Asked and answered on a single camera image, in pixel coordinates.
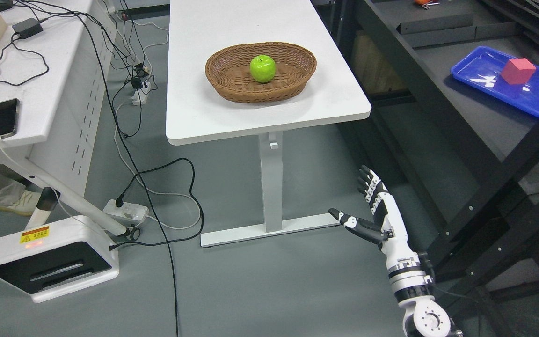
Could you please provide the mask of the white robot base unit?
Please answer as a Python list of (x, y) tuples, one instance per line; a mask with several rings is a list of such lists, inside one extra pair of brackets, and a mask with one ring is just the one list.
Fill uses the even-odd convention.
[(43, 189), (24, 230), (0, 237), (0, 281), (35, 303), (77, 292), (118, 276), (113, 241), (87, 216), (48, 223), (58, 192)]

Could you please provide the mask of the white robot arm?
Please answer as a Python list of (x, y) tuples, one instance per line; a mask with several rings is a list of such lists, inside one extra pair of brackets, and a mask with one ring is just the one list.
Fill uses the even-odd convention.
[(402, 329), (407, 337), (462, 337), (464, 333), (433, 295), (432, 263), (426, 252), (389, 268), (389, 282), (404, 309)]

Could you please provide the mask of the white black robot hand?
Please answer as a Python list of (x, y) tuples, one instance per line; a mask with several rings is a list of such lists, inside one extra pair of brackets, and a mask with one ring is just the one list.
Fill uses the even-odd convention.
[(349, 232), (377, 245), (386, 256), (389, 270), (421, 264), (417, 252), (408, 245), (406, 225), (392, 194), (382, 179), (367, 166), (359, 169), (358, 190), (370, 207), (372, 220), (343, 213), (335, 208), (328, 213)]

